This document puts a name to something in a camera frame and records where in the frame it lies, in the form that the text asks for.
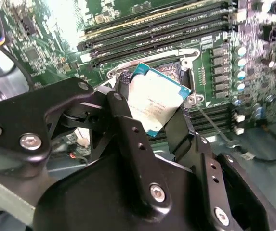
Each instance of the black plastic part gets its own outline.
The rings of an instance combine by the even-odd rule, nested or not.
[[[228,198],[232,213],[242,210],[242,220],[247,216],[248,221],[244,222],[243,229],[250,227],[251,231],[275,231],[276,210],[266,199],[258,187],[249,179],[245,170],[240,164],[227,154],[220,154],[217,157],[226,182]]]
[[[58,130],[56,126],[61,114],[73,103],[84,101],[93,93],[87,83],[83,82],[88,90],[80,88],[80,82],[83,81],[69,78],[0,102],[0,173],[32,177],[41,172],[48,160],[51,138]],[[40,148],[27,150],[19,145],[20,138],[27,133],[40,137]]]
[[[104,158],[54,184],[35,210],[34,231],[201,231],[197,222],[200,200],[195,176],[160,159],[173,198],[171,211],[160,222],[145,219],[129,164],[114,150]]]

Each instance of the black dimm slot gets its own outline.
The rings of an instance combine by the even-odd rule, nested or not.
[[[111,45],[106,45],[106,46],[103,46],[103,47],[100,47],[100,48],[97,48],[95,50],[96,52],[96,55],[99,55],[103,52],[106,52],[108,50],[114,50],[114,49],[117,49],[118,47],[123,47],[123,46],[126,46],[126,45],[129,45],[129,44],[133,44],[134,42],[144,42],[148,39],[156,39],[160,36],[164,36],[164,37],[167,37],[167,36],[171,36],[175,33],[185,33],[186,30],[188,30],[190,27],[194,27],[194,26],[208,26],[210,24],[210,20],[211,20],[211,23],[212,24],[215,24],[216,22],[221,22],[222,21],[222,16],[219,15],[219,16],[215,16],[215,17],[212,17],[212,18],[206,18],[206,19],[202,19],[202,20],[199,20],[199,21],[195,21],[195,22],[192,22],[192,23],[188,23],[186,25],[182,25],[182,26],[178,26],[178,27],[175,27],[175,28],[171,28],[171,29],[168,29],[168,30],[165,30],[165,31],[161,31],[161,33],[156,33],[156,34],[151,34],[151,35],[145,35],[145,36],[141,36],[141,37],[138,37],[138,38],[135,38],[135,39],[130,39],[130,40],[126,40],[124,42],[119,42],[119,43],[115,43],[115,44],[111,44]]]
[[[199,23],[201,24],[204,22],[214,21],[214,20],[222,18],[222,15],[226,15],[226,14],[228,14],[228,12],[225,10],[213,10],[213,11],[208,11],[206,13],[196,14],[196,15],[185,18],[185,20],[187,20],[187,21],[183,22],[182,24],[173,25],[173,23],[171,23],[168,25],[173,25],[173,26],[169,26],[167,28],[164,28],[164,26],[166,24],[160,25],[158,27],[154,27],[153,28],[154,31],[151,31],[151,29],[148,29],[146,31],[135,32],[131,35],[127,35],[126,37],[122,36],[119,38],[119,40],[116,40],[118,38],[112,38],[112,39],[110,39],[110,41],[109,40],[105,41],[97,49],[107,47],[107,46],[112,46],[112,45],[119,44],[119,43],[122,43],[122,45],[126,45],[126,44],[130,44],[130,43],[133,43],[136,41],[140,41],[142,39],[150,39],[155,36],[168,34],[168,33],[174,32],[176,30],[181,30],[181,29],[187,28],[189,26],[196,26]]]
[[[178,42],[183,41],[185,39],[192,39],[192,40],[199,39],[199,38],[201,38],[205,35],[209,35],[209,34],[212,34],[212,33],[215,33],[215,32],[220,32],[220,31],[223,31],[223,30],[226,30],[226,29],[227,29],[227,25],[217,26],[215,28],[204,30],[202,32],[198,31],[196,33],[192,33],[190,35],[185,36],[184,38],[183,37],[177,37],[175,39],[170,39],[170,40],[166,41],[165,43],[158,42],[158,43],[150,44],[150,45],[147,45],[147,46],[144,46],[144,47],[139,47],[139,48],[136,48],[136,49],[132,49],[131,51],[124,51],[124,52],[117,53],[117,54],[114,54],[114,55],[109,55],[109,56],[106,56],[104,58],[93,60],[92,63],[93,63],[94,67],[97,67],[100,63],[110,62],[110,61],[118,59],[122,56],[128,56],[128,55],[131,55],[131,54],[134,54],[134,53],[137,53],[137,52],[147,52],[147,51],[150,51],[150,50],[160,49],[160,48],[165,47],[167,45],[172,46],[172,45],[175,45]]]
[[[180,31],[177,31],[177,32],[165,34],[163,36],[141,40],[141,41],[139,41],[138,44],[130,44],[130,46],[132,46],[132,47],[128,47],[128,46],[127,47],[119,47],[119,46],[116,46],[114,48],[116,50],[116,52],[113,52],[112,48],[110,47],[109,49],[106,49],[106,48],[104,48],[103,50],[98,49],[98,50],[96,50],[96,52],[94,54],[95,54],[95,58],[104,58],[104,57],[107,57],[107,56],[110,56],[110,55],[113,55],[113,54],[127,52],[127,51],[130,51],[132,49],[135,50],[139,47],[142,48],[142,47],[145,47],[145,46],[148,46],[148,45],[151,45],[151,44],[156,44],[158,42],[164,43],[167,40],[168,41],[175,41],[175,40],[179,40],[179,38],[181,38],[181,37],[182,38],[190,38],[190,37],[188,37],[188,35],[195,34],[195,33],[198,33],[198,32],[201,33],[202,31],[205,31],[207,29],[216,28],[216,27],[226,25],[226,24],[228,24],[228,22],[223,21],[222,19],[216,20],[216,21],[211,22],[211,23],[209,23],[209,22],[204,23],[204,24],[199,23],[197,26],[193,26],[190,29],[186,28],[184,30],[180,30]]]
[[[122,35],[126,35],[128,33],[131,33],[131,32],[137,32],[139,30],[153,28],[155,26],[160,26],[165,23],[171,24],[171,23],[177,22],[180,19],[183,19],[184,17],[189,17],[189,16],[192,16],[192,15],[195,15],[198,13],[203,13],[205,11],[214,11],[215,9],[218,10],[223,7],[224,3],[226,3],[226,2],[219,2],[219,3],[211,4],[206,7],[201,7],[201,8],[194,9],[189,12],[185,12],[185,13],[174,15],[174,16],[167,16],[165,18],[157,19],[151,23],[145,23],[145,24],[141,24],[141,25],[131,26],[129,28],[125,28],[125,29],[122,29],[119,31],[112,31],[108,34],[99,35],[96,38],[90,39],[87,41],[87,43],[92,44],[93,42],[97,43],[100,41],[106,41],[107,39],[110,39],[110,38],[113,38],[116,36],[122,36]]]
[[[126,17],[122,17],[122,18],[117,18],[117,19],[113,20],[112,22],[103,23],[103,24],[100,24],[100,25],[97,25],[97,26],[93,26],[91,28],[85,29],[84,32],[87,35],[87,33],[90,32],[90,31],[93,32],[93,31],[96,31],[96,30],[100,30],[100,29],[111,27],[111,26],[119,25],[119,24],[127,22],[131,19],[136,19],[136,18],[139,18],[139,17],[145,17],[146,15],[151,15],[150,12],[156,11],[156,13],[158,13],[159,12],[158,10],[161,10],[161,9],[163,11],[167,11],[167,10],[170,10],[170,9],[175,9],[175,8],[185,6],[185,5],[188,5],[188,4],[192,4],[192,3],[195,3],[195,2],[198,2],[198,0],[189,0],[189,1],[185,0],[185,1],[180,1],[180,2],[171,2],[171,3],[166,4],[166,5],[151,8],[147,11],[138,12],[138,13],[135,13],[135,14],[128,15]]]

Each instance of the screw hole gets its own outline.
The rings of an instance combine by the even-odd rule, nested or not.
[[[142,143],[138,144],[138,148],[143,151],[146,150],[146,147]]]
[[[139,132],[139,129],[136,128],[136,127],[132,127],[132,130],[133,130],[135,133],[138,133],[138,132]]]
[[[216,183],[219,183],[219,180],[216,177],[212,176],[212,178],[213,178],[213,181],[215,181]]]

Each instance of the ram slot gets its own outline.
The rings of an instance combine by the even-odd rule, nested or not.
[[[177,23],[171,22],[169,24],[160,25],[152,29],[137,31],[122,37],[116,37],[102,43],[94,44],[94,48],[99,49],[114,49],[117,45],[123,46],[143,39],[150,39],[161,35],[166,35],[171,32],[179,31],[191,26],[196,26],[205,22],[215,21],[222,18],[222,14],[228,13],[228,10],[212,10],[206,13],[196,14],[187,17],[183,20],[178,20]]]
[[[227,2],[227,0],[204,0],[204,1],[196,2],[196,3],[182,6],[182,7],[176,8],[176,9],[171,9],[171,10],[167,10],[167,11],[164,11],[161,13],[150,15],[150,16],[147,16],[147,17],[144,17],[141,19],[125,22],[120,25],[110,26],[108,28],[91,31],[89,34],[82,36],[82,37],[84,39],[92,39],[92,38],[98,37],[100,35],[111,33],[112,31],[115,31],[115,30],[126,29],[126,28],[132,27],[132,26],[135,27],[136,25],[150,24],[158,19],[162,19],[162,18],[166,18],[166,17],[173,17],[173,16],[175,17],[183,12],[189,12],[189,11],[192,11],[192,10],[195,10],[198,8],[208,7],[211,4],[215,4],[215,3],[219,3],[219,2]]]
[[[162,41],[146,41],[144,44],[141,44],[139,47],[131,47],[131,48],[124,48],[122,51],[116,51],[114,53],[112,52],[107,52],[103,53],[100,58],[97,58],[96,60],[92,60],[92,62],[97,66],[100,63],[103,62],[110,62],[111,60],[118,59],[123,56],[128,56],[131,54],[135,54],[137,52],[147,52],[150,50],[154,49],[161,49],[165,48],[166,46],[173,46],[173,45],[179,45],[179,42],[184,42],[184,40],[187,39],[200,39],[201,37],[204,37],[206,35],[210,35],[215,32],[221,32],[221,31],[227,31],[230,28],[230,25],[227,22],[220,21],[218,22],[218,26],[211,27],[206,26],[207,29],[199,27],[197,28],[196,32],[192,32],[193,30],[191,29],[190,32],[184,33],[181,35],[176,35],[172,38],[165,38],[162,39]]]
[[[123,36],[125,38],[130,33],[137,34],[137,33],[141,32],[144,29],[152,30],[152,29],[155,29],[156,27],[159,27],[159,26],[168,27],[170,25],[178,25],[179,20],[183,20],[184,18],[187,18],[187,17],[190,17],[190,16],[196,16],[200,13],[206,13],[208,11],[215,12],[216,10],[219,10],[219,9],[221,9],[223,7],[226,7],[226,6],[227,6],[226,2],[219,2],[219,3],[211,4],[209,6],[194,9],[194,10],[191,10],[189,12],[180,13],[176,16],[171,16],[171,17],[167,16],[167,17],[164,17],[164,18],[160,18],[156,21],[153,21],[152,23],[138,24],[138,25],[135,25],[135,26],[130,26],[129,28],[119,30],[119,31],[114,31],[114,32],[110,32],[110,33],[105,34],[105,35],[97,36],[94,39],[87,40],[86,43],[88,43],[89,46],[96,46],[96,43],[99,43],[101,41],[107,41],[108,39],[113,39],[115,37],[120,37],[120,36]]]
[[[100,30],[100,29],[111,27],[111,26],[119,25],[119,24],[125,23],[125,22],[130,21],[130,20],[134,20],[134,19],[137,19],[137,18],[142,18],[142,17],[145,17],[145,16],[149,16],[151,14],[156,14],[156,13],[159,13],[161,11],[167,11],[167,10],[170,10],[170,9],[175,9],[177,7],[192,4],[192,3],[195,3],[197,1],[198,0],[182,0],[182,1],[177,1],[177,2],[171,2],[169,4],[161,5],[161,6],[156,7],[156,8],[151,8],[151,9],[143,11],[143,12],[133,13],[133,14],[131,14],[129,16],[126,16],[126,17],[117,18],[117,19],[113,20],[112,22],[107,22],[107,23],[103,23],[103,24],[100,24],[100,25],[92,26],[91,28],[85,29],[84,32],[85,32],[85,34],[87,34],[90,31],[94,32],[96,30]]]

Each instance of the dimm slot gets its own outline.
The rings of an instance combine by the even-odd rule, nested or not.
[[[199,2],[195,2],[195,3],[192,3],[190,5],[186,5],[186,6],[182,6],[182,7],[179,7],[179,8],[175,8],[175,9],[172,9],[172,10],[167,10],[167,11],[164,11],[164,12],[161,12],[161,13],[157,13],[157,14],[154,14],[154,15],[150,15],[150,16],[147,16],[147,17],[144,17],[144,18],[141,18],[141,19],[137,19],[137,20],[134,20],[134,21],[130,21],[130,22],[125,22],[123,24],[120,24],[120,25],[116,25],[116,26],[110,26],[108,28],[104,28],[104,29],[101,29],[99,31],[91,31],[89,34],[85,35],[85,36],[82,36],[82,38],[91,38],[91,37],[96,37],[104,32],[110,32],[114,29],[118,29],[118,28],[126,28],[126,27],[129,27],[129,26],[135,26],[135,25],[138,25],[138,24],[143,24],[143,23],[151,23],[152,21],[155,21],[161,17],[166,17],[168,15],[177,15],[180,13],[180,11],[191,11],[191,10],[194,10],[194,9],[197,9],[197,8],[201,8],[201,7],[204,7],[204,6],[208,6],[212,3],[217,3],[217,2],[225,2],[226,0],[204,0],[204,1],[199,1]]]
[[[128,28],[124,28],[122,30],[119,31],[110,31],[110,33],[108,34],[104,34],[104,35],[99,35],[94,39],[90,39],[87,41],[87,43],[89,43],[90,45],[93,42],[100,42],[100,41],[106,41],[107,39],[110,38],[114,38],[117,36],[122,36],[122,35],[127,35],[131,32],[137,32],[143,29],[150,29],[153,28],[155,26],[160,26],[162,24],[168,23],[168,24],[174,24],[176,22],[178,22],[178,20],[183,19],[184,17],[188,17],[188,16],[192,16],[192,15],[196,15],[198,13],[203,13],[203,12],[207,12],[207,11],[211,11],[211,10],[215,10],[215,9],[219,9],[223,7],[223,4],[226,2],[219,2],[219,3],[215,3],[215,4],[210,4],[198,9],[194,9],[185,13],[181,13],[181,14],[177,14],[174,16],[166,16],[164,18],[159,18],[151,23],[145,23],[145,24],[138,24],[135,26],[131,26]]]
[[[124,55],[128,56],[128,55],[131,55],[131,54],[135,54],[137,52],[148,52],[148,51],[152,51],[152,50],[156,50],[156,49],[162,49],[162,48],[165,48],[166,46],[177,46],[179,45],[179,42],[182,42],[186,39],[191,39],[192,41],[193,40],[198,40],[200,39],[201,37],[204,37],[206,35],[210,35],[210,34],[213,34],[213,33],[216,33],[216,32],[220,32],[222,30],[226,30],[227,29],[227,25],[223,25],[223,26],[218,26],[218,27],[215,27],[215,28],[211,28],[211,29],[207,29],[205,31],[198,31],[196,33],[192,33],[190,35],[187,35],[185,36],[185,38],[183,37],[177,37],[175,39],[170,39],[168,41],[165,41],[164,43],[162,42],[158,42],[158,43],[155,43],[155,44],[150,44],[150,45],[147,45],[147,46],[144,46],[144,47],[139,47],[139,48],[136,48],[136,49],[132,49],[131,51],[124,51],[124,52],[121,52],[121,53],[116,53],[116,54],[113,54],[113,55],[110,55],[110,56],[107,56],[107,57],[103,57],[103,58],[100,58],[100,59],[95,59],[95,60],[92,60],[92,63],[93,63],[93,67],[97,67],[98,65],[100,65],[101,63],[104,63],[104,62],[111,62],[111,61],[114,61]]]
[[[193,26],[190,29],[186,28],[183,30],[179,30],[177,32],[163,35],[163,36],[158,36],[158,37],[153,37],[151,39],[141,40],[141,41],[139,41],[138,44],[136,44],[136,43],[130,44],[130,46],[125,46],[125,47],[117,46],[114,49],[117,50],[117,53],[122,53],[122,52],[130,51],[132,49],[137,49],[139,47],[148,46],[148,45],[151,45],[151,44],[157,43],[157,42],[165,42],[167,40],[174,41],[174,40],[179,40],[180,38],[188,38],[188,35],[202,32],[207,29],[223,26],[226,24],[228,24],[228,22],[222,21],[222,19],[219,19],[219,20],[213,21],[211,23],[204,23],[204,24],[199,24],[197,26]],[[109,48],[104,48],[103,50],[102,49],[96,50],[96,53],[95,53],[96,58],[107,57],[108,55],[115,54],[115,53],[113,53],[113,50],[111,50],[111,49],[113,49],[113,48],[109,47]]]
[[[221,18],[221,15],[225,13],[228,13],[228,10],[217,9],[205,13],[195,14],[186,17],[183,20],[177,20],[176,22],[159,25],[143,31],[136,31],[126,36],[112,38],[110,40],[104,41],[103,43],[95,43],[93,46],[98,49],[106,46],[112,46],[117,43],[123,43],[122,45],[126,45],[128,43],[133,43],[142,39],[152,38],[154,36],[160,36],[176,30],[184,29],[189,26],[195,26],[198,23],[213,21]]]

